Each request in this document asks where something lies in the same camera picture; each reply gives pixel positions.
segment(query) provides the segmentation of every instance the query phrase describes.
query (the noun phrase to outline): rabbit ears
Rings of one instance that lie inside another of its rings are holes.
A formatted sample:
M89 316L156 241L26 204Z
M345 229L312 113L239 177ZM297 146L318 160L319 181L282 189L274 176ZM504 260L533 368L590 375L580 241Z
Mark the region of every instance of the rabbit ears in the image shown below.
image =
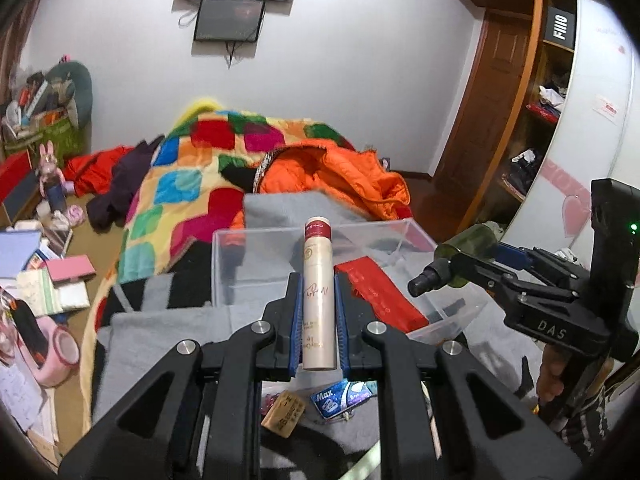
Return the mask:
M45 150L44 144L40 145L40 156L53 155L53 142L47 142L47 148Z

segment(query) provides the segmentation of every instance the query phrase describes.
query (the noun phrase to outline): pink heart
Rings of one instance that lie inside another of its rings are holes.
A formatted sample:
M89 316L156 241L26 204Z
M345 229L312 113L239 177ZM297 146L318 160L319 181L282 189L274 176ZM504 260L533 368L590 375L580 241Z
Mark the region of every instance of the pink heart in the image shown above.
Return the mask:
M564 223L564 236L574 238L588 220L590 210L585 207L575 195L569 195L562 202L562 222Z

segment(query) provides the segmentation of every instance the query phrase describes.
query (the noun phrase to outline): clear plastic box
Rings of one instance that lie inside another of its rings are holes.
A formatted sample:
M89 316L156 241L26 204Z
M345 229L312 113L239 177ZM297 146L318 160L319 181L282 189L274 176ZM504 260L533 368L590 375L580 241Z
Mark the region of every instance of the clear plastic box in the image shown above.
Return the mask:
M260 319L267 303L284 297L289 273L302 273L303 234L303 226L217 231L211 283L215 306L242 305L248 318ZM433 261L436 248L413 219L332 226L332 245L334 265L369 256L427 318L430 324L411 332L412 339L439 344L455 338L488 303L488 294L472 283L419 298L409 295L407 283ZM244 315L243 321L251 322L248 318Z

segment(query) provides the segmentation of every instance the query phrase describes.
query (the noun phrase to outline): blue max package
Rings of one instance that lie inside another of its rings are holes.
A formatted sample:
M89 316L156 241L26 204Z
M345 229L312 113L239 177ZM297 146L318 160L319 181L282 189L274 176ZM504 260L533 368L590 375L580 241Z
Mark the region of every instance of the blue max package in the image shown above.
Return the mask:
M332 384L321 392L313 394L311 401L322 415L322 418L333 418L353 406L372 397L367 385L362 382L353 383L347 379Z

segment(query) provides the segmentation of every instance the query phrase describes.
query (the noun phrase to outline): hand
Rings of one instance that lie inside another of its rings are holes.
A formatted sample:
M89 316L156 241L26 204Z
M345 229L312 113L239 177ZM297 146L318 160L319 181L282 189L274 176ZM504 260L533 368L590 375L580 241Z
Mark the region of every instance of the hand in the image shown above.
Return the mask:
M538 398L543 402L551 402L564 390L560 375L566 366L564 354L553 345L546 345L542 352L540 376L536 385Z

